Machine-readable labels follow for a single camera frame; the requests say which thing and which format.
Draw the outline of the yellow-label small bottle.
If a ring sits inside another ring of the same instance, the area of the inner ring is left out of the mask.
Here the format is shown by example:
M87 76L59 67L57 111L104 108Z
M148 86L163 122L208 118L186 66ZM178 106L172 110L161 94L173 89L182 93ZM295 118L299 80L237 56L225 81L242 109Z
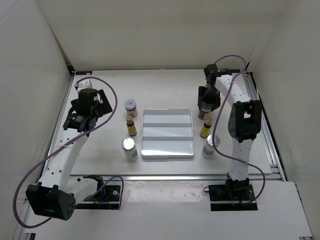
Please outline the yellow-label small bottle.
M203 124L203 126L202 126L202 128L201 128L201 131L200 131L200 133L199 133L199 135L200 135L201 138L207 138L207 137L209 136L211 126L212 126L212 118L211 118L211 117L208 117L208 118L205 120L205 122L204 122L204 124Z
M133 118L130 115L126 116L126 125L127 125L128 135L131 137L136 136L137 129L136 129L135 123L133 121Z

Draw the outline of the silver-cap white bottle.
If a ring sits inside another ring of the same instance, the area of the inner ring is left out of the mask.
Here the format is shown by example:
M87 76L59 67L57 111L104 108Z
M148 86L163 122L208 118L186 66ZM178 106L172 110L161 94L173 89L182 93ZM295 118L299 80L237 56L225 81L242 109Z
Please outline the silver-cap white bottle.
M213 136L210 134L206 138L206 142L204 143L204 145L202 147L201 155L204 158L211 158L216 151L214 146L217 148L219 146L219 144L220 144L220 138L217 135L215 135L213 138Z
M121 147L129 162L134 162L138 159L138 151L135 141L132 138L125 138L121 143Z

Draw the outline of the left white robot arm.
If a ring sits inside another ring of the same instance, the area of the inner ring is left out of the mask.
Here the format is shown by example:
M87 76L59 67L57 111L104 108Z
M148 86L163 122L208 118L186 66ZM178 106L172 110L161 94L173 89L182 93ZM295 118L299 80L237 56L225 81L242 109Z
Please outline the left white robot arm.
M103 178L89 175L70 183L70 175L81 148L99 118L112 112L104 91L81 89L63 124L62 150L49 161L38 183L30 184L26 197L35 215L69 220L76 205L84 200L100 200L105 194Z

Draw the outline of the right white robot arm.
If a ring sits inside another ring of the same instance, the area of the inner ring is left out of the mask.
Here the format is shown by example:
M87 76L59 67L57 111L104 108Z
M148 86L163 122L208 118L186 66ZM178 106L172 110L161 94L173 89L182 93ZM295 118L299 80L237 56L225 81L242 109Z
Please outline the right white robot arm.
M200 114L222 109L228 103L231 107L227 123L232 138L232 160L224 193L230 200L242 197L249 190L250 152L261 131L262 103L251 99L235 83L233 71L219 69L216 64L207 65L204 70L206 84L198 87L197 106Z

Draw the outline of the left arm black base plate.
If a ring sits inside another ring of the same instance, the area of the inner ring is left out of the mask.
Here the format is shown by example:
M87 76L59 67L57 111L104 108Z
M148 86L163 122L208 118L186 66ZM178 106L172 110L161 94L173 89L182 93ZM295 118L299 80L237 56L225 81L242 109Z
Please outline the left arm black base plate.
M76 205L77 210L119 210L122 187L120 185L106 185L103 194L95 196L92 201L85 201Z

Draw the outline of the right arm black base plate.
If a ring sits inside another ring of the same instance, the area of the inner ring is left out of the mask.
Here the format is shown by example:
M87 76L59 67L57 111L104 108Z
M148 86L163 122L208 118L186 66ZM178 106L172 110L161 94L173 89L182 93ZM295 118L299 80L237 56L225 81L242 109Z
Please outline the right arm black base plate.
M208 185L203 192L209 194L210 210L212 212L257 211L253 186L249 184L248 190L230 196L224 184Z

